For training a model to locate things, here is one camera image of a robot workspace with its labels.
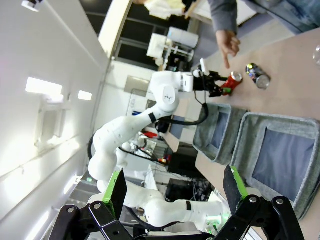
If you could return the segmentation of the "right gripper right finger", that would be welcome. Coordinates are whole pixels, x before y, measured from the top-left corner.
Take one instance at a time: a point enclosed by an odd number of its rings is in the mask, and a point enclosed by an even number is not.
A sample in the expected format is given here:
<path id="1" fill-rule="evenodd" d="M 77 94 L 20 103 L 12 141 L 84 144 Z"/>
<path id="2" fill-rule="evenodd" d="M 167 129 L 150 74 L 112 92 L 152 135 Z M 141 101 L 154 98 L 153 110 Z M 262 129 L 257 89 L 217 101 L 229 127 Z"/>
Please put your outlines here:
<path id="1" fill-rule="evenodd" d="M 231 217 L 217 234 L 218 240 L 241 240 L 251 227 L 260 227 L 268 240 L 303 240 L 291 202 L 285 196 L 265 200 L 249 194 L 234 166 L 224 170 L 223 189 Z"/>

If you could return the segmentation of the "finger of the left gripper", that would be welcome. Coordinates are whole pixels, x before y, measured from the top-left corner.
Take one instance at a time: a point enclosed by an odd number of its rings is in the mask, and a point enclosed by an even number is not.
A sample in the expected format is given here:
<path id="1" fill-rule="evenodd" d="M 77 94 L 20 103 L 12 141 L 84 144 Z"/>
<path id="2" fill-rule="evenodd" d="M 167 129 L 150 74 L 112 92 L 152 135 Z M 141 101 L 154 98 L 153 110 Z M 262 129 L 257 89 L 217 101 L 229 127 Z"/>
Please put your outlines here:
<path id="1" fill-rule="evenodd" d="M 217 81 L 226 82 L 228 80 L 228 77 L 223 77 L 218 72 L 215 72 L 215 71 L 212 72 L 212 77 L 215 82 Z"/>
<path id="2" fill-rule="evenodd" d="M 218 85 L 214 85 L 209 88 L 209 97 L 210 98 L 221 97 L 223 95 L 223 93 L 224 93 L 223 89 Z"/>

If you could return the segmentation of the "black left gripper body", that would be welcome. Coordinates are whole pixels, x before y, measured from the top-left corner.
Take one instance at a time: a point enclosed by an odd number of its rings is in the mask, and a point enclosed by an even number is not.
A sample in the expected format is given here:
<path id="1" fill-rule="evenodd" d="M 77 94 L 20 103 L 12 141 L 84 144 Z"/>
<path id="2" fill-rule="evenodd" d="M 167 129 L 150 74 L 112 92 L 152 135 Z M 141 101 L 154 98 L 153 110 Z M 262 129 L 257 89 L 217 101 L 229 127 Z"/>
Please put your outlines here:
<path id="1" fill-rule="evenodd" d="M 193 90 L 194 91 L 207 91 L 211 86 L 216 85 L 214 78 L 212 76 L 212 71 L 209 72 L 209 75 L 200 75 L 199 77 L 193 77 Z"/>

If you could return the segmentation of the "person's right hand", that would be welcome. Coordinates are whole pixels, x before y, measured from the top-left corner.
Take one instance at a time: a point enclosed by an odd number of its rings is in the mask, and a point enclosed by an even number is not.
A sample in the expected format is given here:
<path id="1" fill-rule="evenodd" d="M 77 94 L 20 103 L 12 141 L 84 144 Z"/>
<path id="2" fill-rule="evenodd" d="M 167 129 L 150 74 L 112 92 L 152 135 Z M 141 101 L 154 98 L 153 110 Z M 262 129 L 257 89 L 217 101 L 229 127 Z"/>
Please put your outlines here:
<path id="1" fill-rule="evenodd" d="M 218 30 L 215 33 L 215 36 L 224 66 L 229 69 L 230 63 L 228 56 L 235 57 L 238 54 L 241 42 L 237 38 L 236 34 L 229 30 Z"/>

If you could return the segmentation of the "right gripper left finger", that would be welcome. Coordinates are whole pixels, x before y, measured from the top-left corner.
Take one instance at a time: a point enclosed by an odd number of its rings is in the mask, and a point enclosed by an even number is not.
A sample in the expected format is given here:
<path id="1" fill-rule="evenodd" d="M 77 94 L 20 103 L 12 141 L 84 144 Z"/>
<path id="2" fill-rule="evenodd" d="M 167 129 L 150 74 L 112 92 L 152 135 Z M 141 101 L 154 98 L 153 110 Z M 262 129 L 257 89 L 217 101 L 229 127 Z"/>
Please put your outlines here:
<path id="1" fill-rule="evenodd" d="M 101 200 L 81 209 L 72 204 L 60 209 L 49 239 L 87 240 L 91 233 L 101 233 L 106 240 L 132 240 L 120 222 L 126 194 L 124 172 L 115 171 Z"/>

